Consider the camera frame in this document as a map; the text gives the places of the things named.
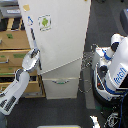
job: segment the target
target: blue logo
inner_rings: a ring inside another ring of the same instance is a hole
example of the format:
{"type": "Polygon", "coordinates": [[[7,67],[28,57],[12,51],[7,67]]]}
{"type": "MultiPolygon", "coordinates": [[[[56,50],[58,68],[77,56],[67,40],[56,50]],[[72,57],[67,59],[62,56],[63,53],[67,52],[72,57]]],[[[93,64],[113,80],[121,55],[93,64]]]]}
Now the blue logo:
{"type": "Polygon", "coordinates": [[[114,81],[119,85],[122,81],[122,79],[124,78],[126,73],[126,70],[124,68],[120,68],[119,73],[117,73],[117,77],[114,78],[114,81]]]}

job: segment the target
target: white refrigerator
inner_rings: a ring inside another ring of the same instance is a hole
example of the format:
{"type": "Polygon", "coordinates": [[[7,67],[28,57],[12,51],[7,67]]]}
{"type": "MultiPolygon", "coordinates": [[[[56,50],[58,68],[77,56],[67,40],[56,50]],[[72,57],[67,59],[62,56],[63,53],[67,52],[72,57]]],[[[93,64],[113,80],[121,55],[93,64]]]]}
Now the white refrigerator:
{"type": "Polygon", "coordinates": [[[76,98],[91,0],[18,0],[31,48],[40,50],[47,99],[76,98]]]}

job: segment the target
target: white robot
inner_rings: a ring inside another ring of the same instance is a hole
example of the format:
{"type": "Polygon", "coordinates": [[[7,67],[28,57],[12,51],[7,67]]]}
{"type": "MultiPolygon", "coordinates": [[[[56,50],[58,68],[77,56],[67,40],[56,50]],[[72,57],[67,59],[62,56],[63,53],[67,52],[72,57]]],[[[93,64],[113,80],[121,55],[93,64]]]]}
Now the white robot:
{"type": "MultiPolygon", "coordinates": [[[[128,10],[121,11],[120,20],[128,34],[128,10]]],[[[93,62],[93,91],[104,103],[114,104],[128,89],[128,37],[114,34],[110,47],[97,47],[93,62]]]]}

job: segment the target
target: cabinet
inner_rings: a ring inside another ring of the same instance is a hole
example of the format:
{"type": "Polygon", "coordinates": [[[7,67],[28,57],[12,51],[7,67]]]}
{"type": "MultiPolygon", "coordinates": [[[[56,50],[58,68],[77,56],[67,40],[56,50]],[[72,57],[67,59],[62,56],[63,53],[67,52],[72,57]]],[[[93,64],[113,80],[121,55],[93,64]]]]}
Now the cabinet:
{"type": "MultiPolygon", "coordinates": [[[[0,92],[2,92],[15,78],[17,69],[22,69],[22,61],[30,51],[26,31],[11,30],[14,19],[8,20],[7,30],[0,32],[0,92]]],[[[23,97],[44,97],[41,76],[34,71],[30,73],[30,82],[23,93],[23,97]]]]}

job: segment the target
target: sticker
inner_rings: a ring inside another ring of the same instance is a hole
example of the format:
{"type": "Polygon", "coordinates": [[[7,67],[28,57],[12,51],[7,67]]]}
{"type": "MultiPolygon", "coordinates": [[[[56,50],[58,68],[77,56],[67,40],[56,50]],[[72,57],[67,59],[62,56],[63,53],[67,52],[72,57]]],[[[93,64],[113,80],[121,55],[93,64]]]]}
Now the sticker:
{"type": "Polygon", "coordinates": [[[0,57],[1,57],[1,58],[5,58],[5,56],[4,56],[4,55],[1,55],[0,57]]]}
{"type": "Polygon", "coordinates": [[[26,54],[13,54],[14,58],[24,58],[26,54]]]}
{"type": "Polygon", "coordinates": [[[12,34],[7,34],[8,39],[13,39],[12,34]]]}
{"type": "Polygon", "coordinates": [[[28,16],[28,26],[33,25],[33,20],[30,16],[28,16]]]}
{"type": "Polygon", "coordinates": [[[8,68],[9,70],[12,70],[13,68],[8,68]]]}
{"type": "Polygon", "coordinates": [[[46,31],[51,29],[51,16],[45,15],[38,18],[40,31],[46,31]]]}
{"type": "Polygon", "coordinates": [[[24,5],[24,6],[23,6],[23,9],[24,9],[25,12],[26,12],[26,11],[29,11],[29,10],[30,10],[29,5],[28,5],[28,4],[24,5]]]}

